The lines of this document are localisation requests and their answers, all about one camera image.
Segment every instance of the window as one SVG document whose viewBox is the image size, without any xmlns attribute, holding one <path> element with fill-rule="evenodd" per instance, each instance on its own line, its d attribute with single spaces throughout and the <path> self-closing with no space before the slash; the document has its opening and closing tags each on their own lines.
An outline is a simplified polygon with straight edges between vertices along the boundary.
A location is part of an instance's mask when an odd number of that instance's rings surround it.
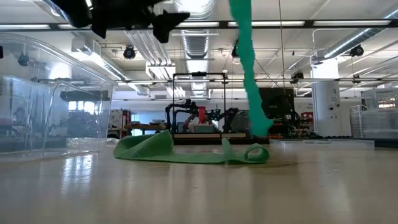
<svg viewBox="0 0 398 224">
<path fill-rule="evenodd" d="M 69 102 L 69 106 L 68 106 L 69 111 L 76 111 L 76 110 L 84 110 L 87 113 L 90 114 L 96 114 L 98 115 L 98 106 L 95 105 L 95 103 L 90 102 L 90 101 L 71 101 Z"/>
<path fill-rule="evenodd" d="M 94 114 L 95 103 L 90 101 L 85 102 L 84 110 L 90 114 Z"/>
<path fill-rule="evenodd" d="M 77 102 L 77 109 L 78 110 L 83 110 L 84 107 L 85 107 L 85 102 L 84 101 Z"/>
<path fill-rule="evenodd" d="M 76 110 L 76 101 L 69 102 L 69 110 Z"/>
</svg>

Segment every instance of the ceiling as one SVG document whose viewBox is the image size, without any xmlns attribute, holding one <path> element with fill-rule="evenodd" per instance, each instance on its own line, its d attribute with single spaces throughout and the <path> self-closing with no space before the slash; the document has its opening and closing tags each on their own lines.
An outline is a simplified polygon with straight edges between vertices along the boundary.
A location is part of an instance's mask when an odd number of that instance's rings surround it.
<svg viewBox="0 0 398 224">
<path fill-rule="evenodd" d="M 286 19 L 381 19 L 379 15 L 391 7 L 397 7 L 396 0 L 280 0 L 281 16 Z M 159 6 L 159 10 L 165 8 L 173 11 L 172 4 Z M 252 0 L 253 19 L 261 20 L 279 20 L 279 2 L 278 0 Z M 214 20 L 231 20 L 229 15 L 228 1 L 216 1 Z M 1 0 L 0 1 L 0 23 L 38 23 L 38 22 L 61 22 L 59 17 L 55 17 L 49 8 L 42 2 L 27 2 L 18 0 Z M 253 30 L 253 42 L 256 51 L 258 63 L 255 63 L 254 71 L 258 78 L 280 78 L 281 74 L 287 70 L 293 63 L 300 59 L 299 55 L 305 55 L 313 48 L 327 49 L 339 40 L 350 35 L 355 30 L 318 30 L 314 34 L 315 43 L 312 41 L 313 30 L 311 29 L 266 29 Z M 210 37 L 211 58 L 209 61 L 210 72 L 221 72 L 228 70 L 229 78 L 243 78 L 243 70 L 240 65 L 232 62 L 228 57 L 232 45 L 238 36 L 238 31 L 231 30 L 213 30 L 215 36 Z M 103 56 L 111 60 L 117 66 L 124 70 L 126 76 L 131 79 L 148 79 L 144 73 L 146 68 L 145 60 L 140 56 L 134 60 L 126 60 L 123 57 L 123 50 L 126 45 L 131 44 L 123 31 L 109 31 L 107 38 L 101 39 L 90 31 L 86 32 L 24 32 L 22 35 L 28 35 L 36 39 L 43 40 L 55 47 L 69 52 L 71 51 L 71 40 L 77 35 L 83 35 L 87 39 L 97 40 L 101 43 Z M 381 47 L 386 46 L 397 40 L 398 29 L 387 29 L 381 34 L 362 43 L 365 49 L 365 57 Z M 177 71 L 185 71 L 185 62 L 183 59 L 182 38 L 179 36 L 170 36 L 170 41 L 166 44 L 166 49 L 177 65 Z M 355 63 L 351 66 L 351 59 L 348 57 L 340 57 L 339 73 L 340 77 L 346 77 L 354 72 L 364 68 L 375 66 L 385 60 L 398 55 L 398 44 L 382 50 L 379 53 L 372 54 L 371 57 Z M 310 65 L 305 63 L 300 69 L 304 72 L 305 77 L 310 77 Z M 398 73 L 398 61 L 387 69 L 378 73 L 372 73 L 368 77 L 383 77 Z M 103 75 L 109 74 L 95 65 L 89 64 Z M 286 71 L 287 77 L 294 71 Z M 381 82 L 368 83 L 365 86 L 377 86 Z M 270 86 L 270 84 L 261 84 L 262 86 Z M 341 82 L 341 86 L 352 86 L 351 82 Z M 209 84 L 210 88 L 219 88 L 221 84 Z M 229 88 L 242 88 L 242 84 L 229 84 Z"/>
</svg>

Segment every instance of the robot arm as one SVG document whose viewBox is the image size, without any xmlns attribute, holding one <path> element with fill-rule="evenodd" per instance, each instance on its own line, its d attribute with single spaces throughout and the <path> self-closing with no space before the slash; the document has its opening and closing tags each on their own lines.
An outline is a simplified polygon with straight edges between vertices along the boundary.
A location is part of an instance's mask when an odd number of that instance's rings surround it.
<svg viewBox="0 0 398 224">
<path fill-rule="evenodd" d="M 187 109 L 187 110 L 174 111 L 174 113 L 173 113 L 173 124 L 172 124 L 170 122 L 170 109 L 171 108 L 183 108 L 183 109 Z M 195 102 L 191 102 L 191 100 L 187 99 L 187 101 L 183 105 L 173 104 L 173 103 L 168 105 L 165 108 L 165 112 L 166 112 L 166 119 L 167 119 L 166 129 L 172 130 L 173 132 L 175 132 L 175 130 L 177 128 L 177 124 L 176 124 L 177 123 L 176 122 L 177 113 L 179 113 L 179 112 L 191 113 L 191 114 L 195 114 L 197 116 L 198 115 L 198 106 L 196 105 Z"/>
</svg>

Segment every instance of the table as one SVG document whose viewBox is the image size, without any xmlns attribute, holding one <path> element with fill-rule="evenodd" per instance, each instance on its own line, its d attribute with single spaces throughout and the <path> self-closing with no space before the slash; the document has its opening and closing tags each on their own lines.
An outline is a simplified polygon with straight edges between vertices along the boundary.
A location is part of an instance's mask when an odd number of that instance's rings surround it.
<svg viewBox="0 0 398 224">
<path fill-rule="evenodd" d="M 125 125 L 124 128 L 133 130 L 133 129 L 140 129 L 142 134 L 145 134 L 145 131 L 161 131 L 165 130 L 163 125 L 148 125 L 148 124 L 128 124 Z"/>
</svg>

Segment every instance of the hanging wire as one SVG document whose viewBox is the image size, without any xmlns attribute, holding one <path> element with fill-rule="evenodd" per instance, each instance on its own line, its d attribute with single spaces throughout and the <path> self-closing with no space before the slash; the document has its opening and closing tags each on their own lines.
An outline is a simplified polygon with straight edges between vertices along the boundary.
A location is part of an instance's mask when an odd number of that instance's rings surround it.
<svg viewBox="0 0 398 224">
<path fill-rule="evenodd" d="M 280 0 L 278 0 L 279 3 L 279 22 L 280 22 L 280 43 L 281 43 L 281 52 L 282 52 L 282 77 L 283 77 L 283 82 L 284 82 L 284 94 L 286 95 L 286 90 L 285 90 L 285 53 L 284 53 L 284 32 L 282 28 L 282 7 Z"/>
<path fill-rule="evenodd" d="M 274 85 L 276 85 L 278 88 L 280 88 L 279 85 L 278 85 L 278 83 L 275 82 L 275 81 L 268 75 L 268 73 L 263 69 L 263 67 L 260 65 L 260 62 L 259 62 L 256 58 L 255 58 L 255 60 L 256 60 L 257 64 L 259 64 L 261 70 L 262 70 L 262 71 L 266 74 L 266 76 L 274 83 Z"/>
<path fill-rule="evenodd" d="M 352 57 L 351 57 L 351 69 L 352 69 L 352 71 L 353 71 L 353 73 L 354 73 L 354 60 L 353 60 Z M 356 97 L 355 83 L 354 83 L 354 85 L 353 85 L 353 89 L 354 89 L 354 97 Z"/>
<path fill-rule="evenodd" d="M 224 69 L 226 68 L 226 64 L 228 63 L 229 56 L 231 56 L 231 52 L 232 52 L 232 49 L 229 51 L 229 54 L 228 54 L 228 56 L 226 57 L 224 66 L 223 66 L 223 68 L 221 69 L 221 71 L 224 70 Z"/>
</svg>

